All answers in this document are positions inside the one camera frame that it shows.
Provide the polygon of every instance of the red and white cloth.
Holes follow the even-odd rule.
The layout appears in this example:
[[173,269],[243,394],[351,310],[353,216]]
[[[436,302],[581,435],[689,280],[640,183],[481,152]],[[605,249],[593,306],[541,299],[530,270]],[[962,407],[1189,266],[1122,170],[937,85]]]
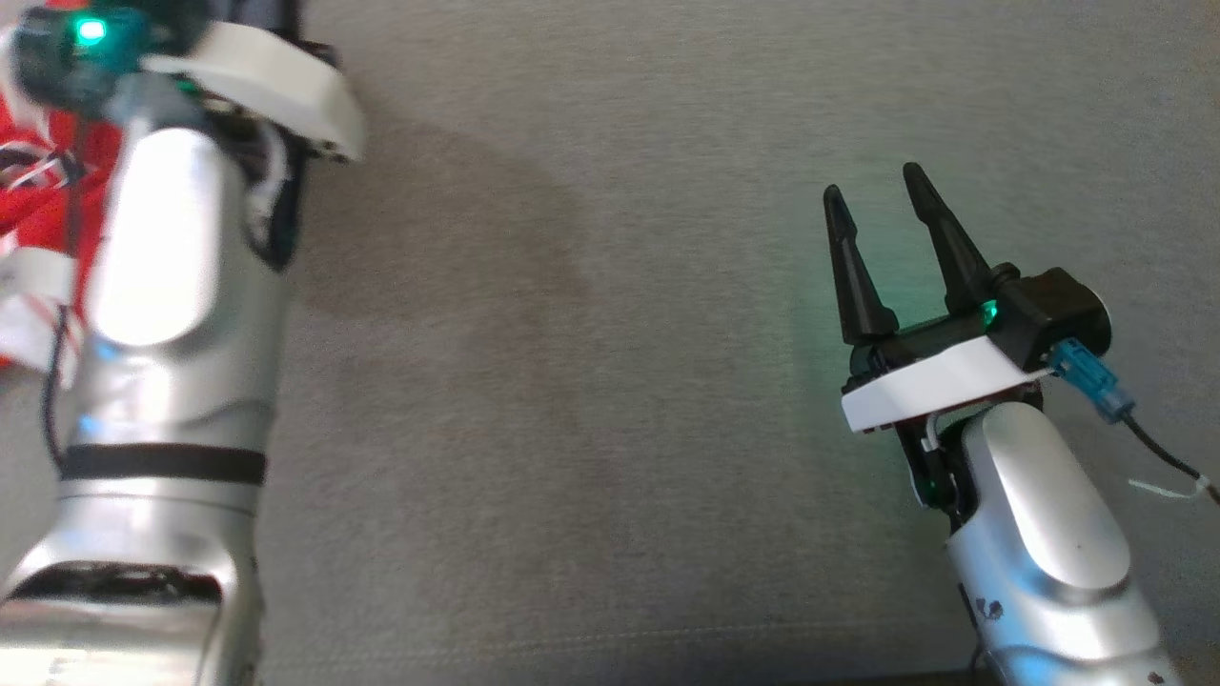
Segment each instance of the red and white cloth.
[[[84,4],[48,2],[59,7]],[[9,35],[11,27],[0,28],[0,366],[16,363],[46,371],[59,306],[68,294],[65,280],[71,277],[62,275],[72,271],[71,264],[60,258],[66,238],[67,190],[56,153],[71,145],[73,117],[29,103],[16,88],[5,49]],[[83,211],[71,288],[73,309],[61,359],[65,383],[72,378],[81,349],[81,299],[101,240],[106,183],[120,144],[116,128],[94,125],[82,145],[87,173],[81,182]],[[49,287],[48,280],[55,278],[60,283]]]

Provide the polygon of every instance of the white cable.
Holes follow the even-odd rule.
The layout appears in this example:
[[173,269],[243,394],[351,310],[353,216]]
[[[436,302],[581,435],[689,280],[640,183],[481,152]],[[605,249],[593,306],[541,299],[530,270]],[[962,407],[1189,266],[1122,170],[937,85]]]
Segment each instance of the white cable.
[[259,133],[266,145],[267,171],[246,194],[246,218],[260,248],[271,238],[271,216],[276,211],[279,190],[292,175],[288,170],[288,149],[283,137],[266,120],[259,120]]
[[939,417],[939,413],[932,413],[927,415],[927,421],[924,424],[926,436],[920,439],[920,444],[925,453],[935,453],[941,449],[941,437],[936,435],[936,420]]
[[[55,167],[61,167],[62,168],[62,166],[63,166],[63,164],[57,157],[48,157],[48,159],[43,160],[41,162],[39,162],[39,164],[34,165],[33,167],[30,167],[29,171],[27,171],[26,173],[23,173],[23,175],[18,176],[17,178],[15,178],[9,184],[9,190],[18,188],[18,187],[21,187],[22,184],[24,184],[27,182],[33,182],[32,186],[34,186],[34,188],[46,188],[45,186],[40,186],[38,183],[38,176],[43,175],[43,173],[46,173],[48,171],[54,170]],[[57,184],[55,184],[55,188],[63,188],[65,186],[67,186],[67,183],[68,183],[67,171],[62,171],[60,173],[60,182]]]
[[915,471],[910,469],[910,465],[906,468],[906,474],[911,475],[911,493],[915,493],[915,502],[919,503],[919,509],[932,509],[931,505],[924,502],[924,497],[919,494],[919,486],[915,485]]
[[1153,486],[1152,483],[1136,481],[1135,478],[1128,478],[1127,483],[1135,486],[1136,488],[1148,491],[1149,493],[1155,493],[1163,498],[1176,498],[1176,499],[1190,500],[1192,498],[1198,498],[1200,493],[1207,491],[1208,486],[1211,486],[1211,480],[1209,480],[1207,476],[1199,476],[1199,478],[1194,482],[1193,493],[1179,493],[1176,491],[1169,491],[1168,488],[1161,488],[1160,486]]

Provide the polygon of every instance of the green led light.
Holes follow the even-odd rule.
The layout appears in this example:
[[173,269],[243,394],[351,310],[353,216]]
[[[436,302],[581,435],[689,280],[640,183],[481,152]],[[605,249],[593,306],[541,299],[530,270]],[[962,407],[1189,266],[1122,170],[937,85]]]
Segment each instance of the green led light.
[[996,300],[987,300],[983,303],[983,328],[991,326],[991,322],[996,321],[996,315],[999,314],[999,308],[996,306]]
[[106,38],[106,22],[92,17],[77,22],[77,45],[88,48],[101,43],[104,38]]

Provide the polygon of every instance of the black band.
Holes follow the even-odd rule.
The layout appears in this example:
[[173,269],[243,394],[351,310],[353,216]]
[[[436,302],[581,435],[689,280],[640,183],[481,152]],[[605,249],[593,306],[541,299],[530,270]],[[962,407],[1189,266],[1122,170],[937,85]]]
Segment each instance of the black band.
[[266,455],[235,448],[179,443],[72,446],[63,455],[60,480],[161,476],[262,486],[266,471]]

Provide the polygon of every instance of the gray fabric surface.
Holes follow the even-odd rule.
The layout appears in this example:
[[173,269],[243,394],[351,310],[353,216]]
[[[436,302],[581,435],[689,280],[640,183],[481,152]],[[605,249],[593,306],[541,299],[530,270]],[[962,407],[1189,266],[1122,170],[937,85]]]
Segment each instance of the gray fabric surface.
[[[1116,321],[1144,424],[1220,475],[1220,18],[1133,0],[315,0],[368,160],[316,165],[260,520],[270,684],[792,682],[972,647],[891,436],[838,413],[820,195],[887,303],[942,288],[899,168]],[[46,524],[0,372],[0,563]],[[1172,649],[1215,664],[1220,516],[1049,414]]]

